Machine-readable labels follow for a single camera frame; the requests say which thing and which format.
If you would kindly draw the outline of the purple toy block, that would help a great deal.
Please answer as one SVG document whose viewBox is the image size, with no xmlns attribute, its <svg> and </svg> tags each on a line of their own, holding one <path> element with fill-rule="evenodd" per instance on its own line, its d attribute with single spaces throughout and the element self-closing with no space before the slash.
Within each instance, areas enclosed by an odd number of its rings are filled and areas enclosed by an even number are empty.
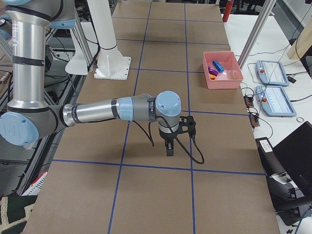
<svg viewBox="0 0 312 234">
<path fill-rule="evenodd" d="M 213 76 L 217 76 L 219 74 L 219 72 L 217 70 L 211 68 L 210 66 L 208 66 L 207 68 L 208 68 L 209 74 L 211 74 Z"/>
</svg>

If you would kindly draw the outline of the long blue toy block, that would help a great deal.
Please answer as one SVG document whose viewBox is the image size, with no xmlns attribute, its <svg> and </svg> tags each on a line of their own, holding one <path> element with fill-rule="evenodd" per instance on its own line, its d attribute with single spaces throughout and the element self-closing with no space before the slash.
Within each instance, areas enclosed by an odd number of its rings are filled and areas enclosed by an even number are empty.
<svg viewBox="0 0 312 234">
<path fill-rule="evenodd" d="M 219 73 L 224 72 L 224 67 L 217 60 L 213 60 L 212 64 Z"/>
</svg>

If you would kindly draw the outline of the pink plastic box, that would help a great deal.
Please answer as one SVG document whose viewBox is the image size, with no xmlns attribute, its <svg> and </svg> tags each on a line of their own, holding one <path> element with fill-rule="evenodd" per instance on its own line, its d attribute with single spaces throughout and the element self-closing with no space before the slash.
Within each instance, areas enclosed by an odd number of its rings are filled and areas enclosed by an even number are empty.
<svg viewBox="0 0 312 234">
<path fill-rule="evenodd" d="M 208 89 L 237 89 L 243 75 L 232 51 L 203 52 Z"/>
</svg>

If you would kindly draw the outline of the grey usb hub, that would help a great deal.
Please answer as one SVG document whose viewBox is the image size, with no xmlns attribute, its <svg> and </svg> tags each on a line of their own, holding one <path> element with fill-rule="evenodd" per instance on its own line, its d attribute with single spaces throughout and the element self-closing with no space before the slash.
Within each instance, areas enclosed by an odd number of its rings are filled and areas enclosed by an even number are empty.
<svg viewBox="0 0 312 234">
<path fill-rule="evenodd" d="M 249 112 L 249 120 L 253 129 L 260 126 L 259 116 L 257 113 Z"/>
<path fill-rule="evenodd" d="M 252 96 L 244 96 L 244 102 L 247 108 L 251 108 L 254 107 L 254 103 L 253 103 L 254 98 Z"/>
</svg>

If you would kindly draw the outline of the grey teach pendant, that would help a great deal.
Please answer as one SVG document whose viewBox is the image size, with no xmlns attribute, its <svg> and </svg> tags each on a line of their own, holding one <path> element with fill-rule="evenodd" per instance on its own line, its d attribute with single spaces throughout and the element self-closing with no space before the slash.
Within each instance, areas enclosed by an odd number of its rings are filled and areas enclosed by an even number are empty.
<svg viewBox="0 0 312 234">
<path fill-rule="evenodd" d="M 256 71 L 258 78 L 263 84 L 289 86 L 289 81 L 281 62 L 258 60 Z"/>
<path fill-rule="evenodd" d="M 282 86 L 258 85 L 256 96 L 260 108 L 268 117 L 296 116 L 296 111 Z"/>
</svg>

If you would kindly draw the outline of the black laptop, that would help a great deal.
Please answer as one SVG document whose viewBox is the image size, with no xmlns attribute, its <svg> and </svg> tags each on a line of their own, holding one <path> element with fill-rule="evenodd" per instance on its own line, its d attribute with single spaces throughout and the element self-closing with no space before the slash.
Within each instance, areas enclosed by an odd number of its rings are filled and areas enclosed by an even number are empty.
<svg viewBox="0 0 312 234">
<path fill-rule="evenodd" d="M 287 174 L 305 195 L 312 194 L 312 124 L 301 124 L 273 148 Z"/>
</svg>

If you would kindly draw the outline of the white paper roll sheet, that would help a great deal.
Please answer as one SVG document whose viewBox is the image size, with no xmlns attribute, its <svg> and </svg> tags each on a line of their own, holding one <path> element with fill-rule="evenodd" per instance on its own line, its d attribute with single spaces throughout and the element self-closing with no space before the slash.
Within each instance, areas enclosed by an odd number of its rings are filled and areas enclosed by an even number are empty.
<svg viewBox="0 0 312 234">
<path fill-rule="evenodd" d="M 75 55 L 67 63 L 65 71 L 69 74 L 85 76 L 88 74 L 85 56 L 76 38 L 73 37 L 72 40 L 75 47 Z"/>
</svg>

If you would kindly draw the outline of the red cylinder bottle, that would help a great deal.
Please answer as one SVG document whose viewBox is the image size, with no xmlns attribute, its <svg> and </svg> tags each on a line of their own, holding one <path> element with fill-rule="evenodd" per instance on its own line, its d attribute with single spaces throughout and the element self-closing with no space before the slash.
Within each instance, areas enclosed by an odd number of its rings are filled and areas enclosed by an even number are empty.
<svg viewBox="0 0 312 234">
<path fill-rule="evenodd" d="M 225 11 L 223 13 L 223 18 L 222 18 L 223 22 L 228 21 L 228 18 L 229 18 L 229 15 L 231 13 L 233 4 L 234 4 L 234 0 L 227 0 Z"/>
</svg>

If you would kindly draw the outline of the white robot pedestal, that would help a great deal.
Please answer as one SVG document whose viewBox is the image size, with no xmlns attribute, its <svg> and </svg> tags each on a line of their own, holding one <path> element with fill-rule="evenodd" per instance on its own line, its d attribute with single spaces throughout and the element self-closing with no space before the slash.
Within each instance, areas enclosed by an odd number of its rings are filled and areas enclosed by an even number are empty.
<svg viewBox="0 0 312 234">
<path fill-rule="evenodd" d="M 131 58 L 118 50 L 109 2 L 89 0 L 87 3 L 100 46 L 95 78 L 126 80 Z"/>
</svg>

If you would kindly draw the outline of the aluminium frame post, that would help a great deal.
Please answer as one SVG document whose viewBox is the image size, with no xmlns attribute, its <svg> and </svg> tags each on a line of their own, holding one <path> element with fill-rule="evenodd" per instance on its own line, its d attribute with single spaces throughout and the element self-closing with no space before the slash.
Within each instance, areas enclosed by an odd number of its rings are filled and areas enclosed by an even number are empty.
<svg viewBox="0 0 312 234">
<path fill-rule="evenodd" d="M 268 16 L 270 15 L 274 5 L 276 4 L 277 0 L 266 0 L 264 2 L 263 8 L 261 12 L 259 13 L 257 20 L 251 30 L 251 33 L 249 34 L 249 37 L 246 41 L 246 44 L 241 52 L 241 55 L 238 59 L 238 65 L 242 69 L 248 56 L 250 55 L 250 52 L 264 26 L 266 23 L 266 20 Z"/>
</svg>

